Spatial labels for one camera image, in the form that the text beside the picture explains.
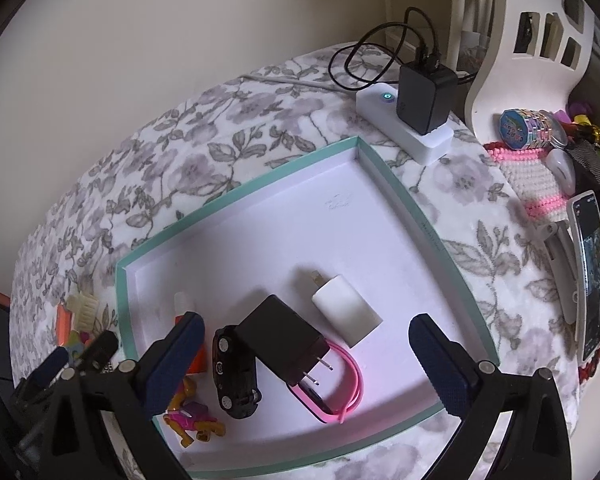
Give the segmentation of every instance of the black toy car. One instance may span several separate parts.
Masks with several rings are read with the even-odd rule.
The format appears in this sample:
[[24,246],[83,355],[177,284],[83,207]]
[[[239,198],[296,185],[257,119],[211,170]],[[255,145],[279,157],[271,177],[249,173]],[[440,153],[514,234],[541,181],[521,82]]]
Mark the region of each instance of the black toy car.
[[256,379],[256,357],[235,336],[234,328],[227,325],[214,335],[214,383],[222,409],[233,418],[247,418],[256,411],[262,394]]

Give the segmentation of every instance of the phone screen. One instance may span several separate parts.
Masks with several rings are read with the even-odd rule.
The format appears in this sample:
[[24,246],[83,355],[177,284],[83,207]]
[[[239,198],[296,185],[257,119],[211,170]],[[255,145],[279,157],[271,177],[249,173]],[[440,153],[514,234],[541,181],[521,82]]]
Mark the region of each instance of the phone screen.
[[584,358],[600,343],[600,212],[593,195],[573,204],[580,226],[580,246],[584,258],[584,290],[587,295],[584,332]]

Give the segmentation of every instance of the metal prong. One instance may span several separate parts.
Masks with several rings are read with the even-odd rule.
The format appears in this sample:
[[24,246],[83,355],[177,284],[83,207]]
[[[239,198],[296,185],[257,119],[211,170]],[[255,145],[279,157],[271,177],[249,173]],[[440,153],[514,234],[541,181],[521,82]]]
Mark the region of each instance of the metal prong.
[[333,366],[331,366],[327,361],[323,361],[318,357],[318,361],[320,361],[323,365],[325,365],[329,370],[333,372]]
[[320,383],[318,381],[316,381],[313,377],[311,377],[311,375],[309,374],[304,374],[304,376],[309,379],[313,384],[315,384],[316,386],[320,386]]
[[314,283],[318,288],[321,288],[327,284],[327,280],[325,280],[317,270],[312,271],[311,279],[314,280]]

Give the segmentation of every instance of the smartphone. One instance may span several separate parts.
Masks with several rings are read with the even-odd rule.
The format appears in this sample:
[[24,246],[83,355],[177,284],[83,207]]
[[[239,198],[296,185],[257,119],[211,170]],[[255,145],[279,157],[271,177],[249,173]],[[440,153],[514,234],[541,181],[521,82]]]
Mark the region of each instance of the smartphone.
[[587,361],[600,345],[600,211],[592,191],[567,202],[578,272],[576,341]]

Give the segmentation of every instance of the pink and white crochet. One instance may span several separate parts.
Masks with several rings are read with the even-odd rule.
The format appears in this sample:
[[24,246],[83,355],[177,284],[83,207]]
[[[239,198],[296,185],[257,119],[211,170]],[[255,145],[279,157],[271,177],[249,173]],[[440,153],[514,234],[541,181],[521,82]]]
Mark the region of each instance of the pink and white crochet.
[[567,219],[570,197],[560,190],[554,174],[544,164],[549,149],[515,151],[502,142],[492,142],[484,148],[499,165],[534,224]]

